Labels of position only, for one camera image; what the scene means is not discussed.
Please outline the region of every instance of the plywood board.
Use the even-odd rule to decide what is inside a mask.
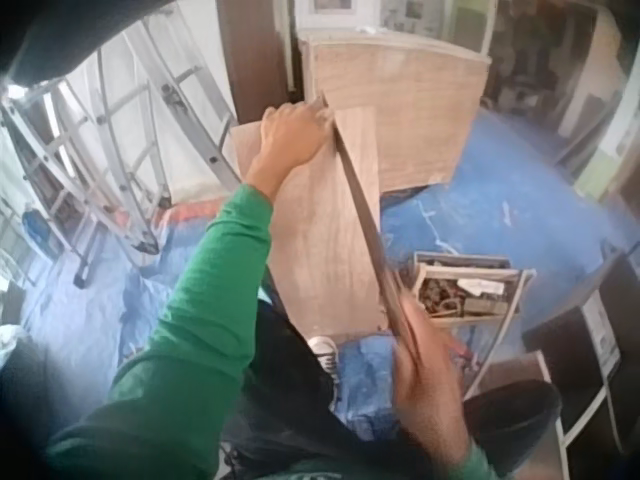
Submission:
[[[336,112],[374,218],[379,217],[373,108]],[[260,151],[260,123],[231,130],[244,177]],[[355,338],[386,328],[378,286],[333,145],[285,181],[274,205],[269,267],[292,323],[307,338]]]
[[[376,108],[382,192],[448,182],[475,118],[489,60],[395,32],[300,32],[305,96]]]

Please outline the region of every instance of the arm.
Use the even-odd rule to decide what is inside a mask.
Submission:
[[[148,349],[118,372],[108,403],[51,445],[53,468],[87,478],[215,473],[220,430],[253,358],[271,205],[289,172],[320,148],[326,130],[305,106],[267,112],[248,185],[207,231]]]
[[[431,323],[409,294],[401,298],[412,338],[394,347],[394,405],[405,427],[449,480],[498,480],[470,439],[462,393],[448,344],[451,336]]]

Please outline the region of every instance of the hand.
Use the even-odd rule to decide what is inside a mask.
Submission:
[[[449,357],[450,335],[439,331],[414,297],[402,308],[412,339],[394,348],[394,406],[403,427],[443,467],[462,463],[470,448],[457,372]]]
[[[333,118],[326,108],[286,103],[262,117],[262,148],[247,173],[247,183],[273,203],[291,170],[310,161],[329,138]]]

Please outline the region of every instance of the hand saw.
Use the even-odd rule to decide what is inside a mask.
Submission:
[[[324,94],[321,94],[316,102],[321,103],[324,107],[328,107],[327,100]],[[378,235],[378,228],[376,222],[371,214],[371,209],[367,203],[367,199],[360,185],[360,180],[356,175],[356,171],[353,167],[353,161],[347,150],[347,146],[344,143],[342,134],[336,122],[333,123],[333,134],[336,143],[336,150],[338,156],[342,161],[342,167],[344,169],[345,176],[347,177],[347,183],[349,184],[349,190],[351,191],[351,197],[353,198],[353,204],[356,207],[358,219],[360,220],[360,226],[362,227],[362,233],[364,234],[364,240],[367,244],[367,250],[369,251],[369,257],[373,265],[373,271],[378,281],[378,287],[380,288],[380,295],[382,297],[382,303],[384,305],[387,318],[389,319],[389,327],[395,337],[403,339],[405,344],[410,350],[413,349],[415,339],[413,336],[413,330],[408,324],[404,310],[400,303],[400,293],[402,286],[396,272],[389,266],[384,254],[384,247]]]

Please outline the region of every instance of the white sneaker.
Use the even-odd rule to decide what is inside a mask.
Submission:
[[[333,379],[333,400],[329,406],[329,409],[333,410],[338,396],[338,385],[340,383],[340,378],[338,377],[338,347],[329,337],[313,337],[309,339],[307,343],[318,359],[322,369],[331,375]]]

